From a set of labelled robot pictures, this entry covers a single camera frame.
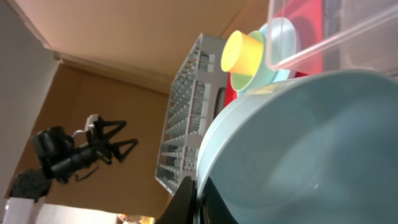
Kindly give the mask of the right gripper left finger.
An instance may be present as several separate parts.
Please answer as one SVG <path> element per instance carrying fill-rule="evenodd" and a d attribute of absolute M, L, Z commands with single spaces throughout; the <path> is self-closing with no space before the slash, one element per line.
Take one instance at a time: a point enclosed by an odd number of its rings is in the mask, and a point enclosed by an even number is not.
<path fill-rule="evenodd" d="M 185 177 L 165 212 L 155 224 L 193 224 L 196 196 L 195 181 L 189 176 Z"/>

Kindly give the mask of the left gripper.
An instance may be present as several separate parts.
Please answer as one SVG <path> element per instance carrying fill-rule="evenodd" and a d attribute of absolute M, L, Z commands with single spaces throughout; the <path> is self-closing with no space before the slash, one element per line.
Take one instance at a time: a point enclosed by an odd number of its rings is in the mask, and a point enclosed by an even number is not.
<path fill-rule="evenodd" d="M 100 115 L 93 114 L 87 118 L 84 130 L 75 131 L 72 136 L 67 135 L 61 126 L 50 128 L 49 136 L 55 153 L 50 158 L 50 178 L 57 182 L 69 182 L 71 177 L 74 177 L 76 182 L 87 179 L 99 168 L 95 147 L 89 144 L 89 139 L 93 137 L 94 131 L 96 138 L 109 141 L 126 125 L 125 120 L 106 121 Z M 79 147 L 75 147 L 77 134 L 84 134 L 87 138 L 87 142 Z M 123 163 L 138 143 L 137 139 L 115 142 L 111 144 L 111 152 L 119 163 Z M 78 176 L 77 171 L 87 169 L 92 164 L 96 164 L 92 171 L 83 177 Z"/>

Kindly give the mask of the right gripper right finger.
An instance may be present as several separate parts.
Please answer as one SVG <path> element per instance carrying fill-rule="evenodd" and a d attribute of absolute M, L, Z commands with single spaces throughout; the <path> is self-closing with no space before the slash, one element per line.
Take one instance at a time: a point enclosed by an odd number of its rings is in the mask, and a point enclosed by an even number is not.
<path fill-rule="evenodd" d="M 201 224 L 238 224 L 210 177 L 201 198 Z"/>

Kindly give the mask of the small light blue bowl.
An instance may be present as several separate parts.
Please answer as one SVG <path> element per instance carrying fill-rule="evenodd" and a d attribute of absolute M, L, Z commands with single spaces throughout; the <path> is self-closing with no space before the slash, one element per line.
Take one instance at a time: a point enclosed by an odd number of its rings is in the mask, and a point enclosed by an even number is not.
<path fill-rule="evenodd" d="M 330 71 L 237 97 L 198 155 L 238 223 L 396 223 L 397 80 Z"/>

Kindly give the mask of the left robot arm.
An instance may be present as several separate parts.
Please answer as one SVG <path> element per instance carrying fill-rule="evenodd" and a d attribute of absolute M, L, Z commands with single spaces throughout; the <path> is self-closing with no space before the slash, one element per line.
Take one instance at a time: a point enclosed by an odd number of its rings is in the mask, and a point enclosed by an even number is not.
<path fill-rule="evenodd" d="M 125 120 L 106 121 L 98 114 L 90 115 L 85 127 L 68 135 L 61 126 L 45 129 L 32 137 L 32 145 L 40 164 L 37 169 L 19 172 L 9 191 L 3 223 L 35 223 L 52 182 L 81 182 L 99 169 L 99 161 L 107 165 L 115 158 L 122 163 L 138 145 L 137 139 L 111 143 Z"/>

